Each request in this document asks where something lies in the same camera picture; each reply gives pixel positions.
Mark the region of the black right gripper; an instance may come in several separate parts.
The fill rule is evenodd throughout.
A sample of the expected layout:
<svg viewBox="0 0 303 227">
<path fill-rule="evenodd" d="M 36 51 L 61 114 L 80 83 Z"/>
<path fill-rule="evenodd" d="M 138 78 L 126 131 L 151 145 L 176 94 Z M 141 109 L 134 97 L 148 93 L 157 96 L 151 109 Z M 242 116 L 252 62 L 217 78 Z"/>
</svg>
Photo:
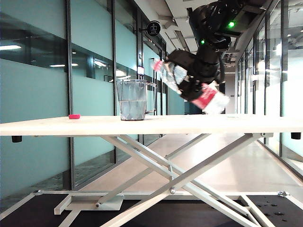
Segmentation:
<svg viewBox="0 0 303 227">
<path fill-rule="evenodd" d="M 179 84 L 179 90 L 183 99 L 193 101 L 202 95 L 202 83 L 211 84 L 215 81 L 221 84 L 223 82 L 222 52 L 199 50 L 191 65 L 189 75 L 195 79 L 189 82 L 183 80 Z"/>
</svg>

